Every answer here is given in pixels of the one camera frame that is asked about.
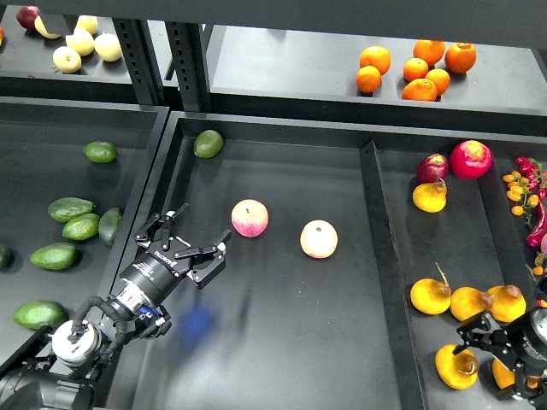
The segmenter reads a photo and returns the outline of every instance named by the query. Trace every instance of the chili pepper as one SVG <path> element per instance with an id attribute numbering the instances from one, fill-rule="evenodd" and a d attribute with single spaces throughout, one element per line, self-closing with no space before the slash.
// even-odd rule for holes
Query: chili pepper
<path id="1" fill-rule="evenodd" d="M 526 243 L 532 248 L 537 248 L 541 244 L 541 239 L 547 233 L 547 209 L 542 201 L 538 202 L 538 221 L 533 227 L 532 232 L 526 238 Z"/>

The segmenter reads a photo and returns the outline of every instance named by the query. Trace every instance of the orange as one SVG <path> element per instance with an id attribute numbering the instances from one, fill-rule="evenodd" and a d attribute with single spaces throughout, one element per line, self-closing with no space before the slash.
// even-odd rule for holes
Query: orange
<path id="1" fill-rule="evenodd" d="M 390 51 L 384 47 L 380 47 L 379 45 L 367 47 L 361 53 L 359 64 L 361 68 L 366 66 L 376 67 L 378 68 L 380 75 L 384 75 L 391 66 Z"/>
<path id="2" fill-rule="evenodd" d="M 418 40 L 414 46 L 413 55 L 421 58 L 429 64 L 429 67 L 434 66 L 444 56 L 444 41 Z"/>
<path id="3" fill-rule="evenodd" d="M 450 84 L 450 74 L 441 68 L 434 68 L 426 74 L 426 79 L 430 79 L 437 87 L 437 95 L 443 95 Z"/>
<path id="4" fill-rule="evenodd" d="M 470 43 L 454 43 L 444 55 L 446 67 L 456 74 L 466 73 L 477 61 L 477 50 Z"/>
<path id="5" fill-rule="evenodd" d="M 356 84 L 360 92 L 375 92 L 381 83 L 382 76 L 376 67 L 365 66 L 357 72 Z"/>
<path id="6" fill-rule="evenodd" d="M 430 79 L 414 79 L 403 90 L 403 100 L 435 101 L 437 87 Z"/>
<path id="7" fill-rule="evenodd" d="M 410 58 L 404 63 L 403 77 L 407 81 L 423 79 L 429 71 L 429 66 L 421 58 Z"/>

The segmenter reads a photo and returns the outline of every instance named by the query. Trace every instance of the shelf post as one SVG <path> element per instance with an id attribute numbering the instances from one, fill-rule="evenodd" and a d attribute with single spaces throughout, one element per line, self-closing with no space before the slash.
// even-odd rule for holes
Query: shelf post
<path id="1" fill-rule="evenodd" d="M 127 71 L 141 105 L 166 105 L 163 82 L 146 20 L 112 19 Z"/>
<path id="2" fill-rule="evenodd" d="M 201 24 L 165 22 L 184 111 L 211 112 L 207 39 Z"/>

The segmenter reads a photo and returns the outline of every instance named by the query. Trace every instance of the red apple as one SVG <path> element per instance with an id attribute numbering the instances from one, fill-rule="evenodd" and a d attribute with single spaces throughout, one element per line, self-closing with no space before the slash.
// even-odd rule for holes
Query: red apple
<path id="1" fill-rule="evenodd" d="M 308 256 L 316 259 L 332 255 L 338 245 L 334 227 L 325 220 L 312 220 L 302 229 L 300 246 Z"/>
<path id="2" fill-rule="evenodd" d="M 490 148 L 479 141 L 464 141 L 450 153 L 450 169 L 458 178 L 482 177 L 493 162 Z"/>
<path id="3" fill-rule="evenodd" d="M 268 210 L 255 199 L 244 199 L 233 207 L 232 225 L 244 237 L 257 237 L 268 226 Z"/>
<path id="4" fill-rule="evenodd" d="M 429 155 L 418 164 L 416 179 L 418 184 L 433 183 L 437 179 L 446 179 L 448 175 L 448 161 L 440 154 Z"/>
<path id="5" fill-rule="evenodd" d="M 36 17 L 38 17 L 38 7 L 36 6 L 21 7 L 15 16 L 23 28 L 33 31 L 36 31 L 36 27 L 34 26 Z"/>

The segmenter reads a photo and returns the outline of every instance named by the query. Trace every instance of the green fruit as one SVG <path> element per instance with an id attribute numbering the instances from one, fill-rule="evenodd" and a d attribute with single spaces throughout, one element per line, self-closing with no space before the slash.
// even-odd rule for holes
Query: green fruit
<path id="1" fill-rule="evenodd" d="M 27 329 L 39 329 L 41 326 L 57 327 L 68 320 L 64 306 L 55 301 L 33 301 L 18 307 L 13 314 L 17 325 Z"/>
<path id="2" fill-rule="evenodd" d="M 11 250 L 3 243 L 0 243 L 0 269 L 9 265 L 11 258 Z"/>
<path id="3" fill-rule="evenodd" d="M 118 150 L 113 143 L 95 141 L 84 147 L 84 154 L 91 162 L 112 162 L 118 156 Z"/>
<path id="4" fill-rule="evenodd" d="M 93 202 L 68 196 L 52 202 L 48 207 L 48 214 L 57 222 L 69 222 L 72 218 L 88 214 L 93 210 L 95 210 Z"/>
<path id="5" fill-rule="evenodd" d="M 114 243 L 121 224 L 121 211 L 111 208 L 99 220 L 99 237 L 107 245 Z"/>
<path id="6" fill-rule="evenodd" d="M 219 153 L 223 144 L 224 140 L 217 131 L 205 130 L 194 142 L 194 154 L 198 158 L 211 158 Z"/>
<path id="7" fill-rule="evenodd" d="M 38 249 L 31 255 L 31 263 L 36 267 L 58 271 L 76 262 L 78 250 L 71 243 L 52 243 Z"/>
<path id="8" fill-rule="evenodd" d="M 94 237 L 99 232 L 99 215 L 84 214 L 67 222 L 62 228 L 62 235 L 73 241 L 83 241 Z"/>

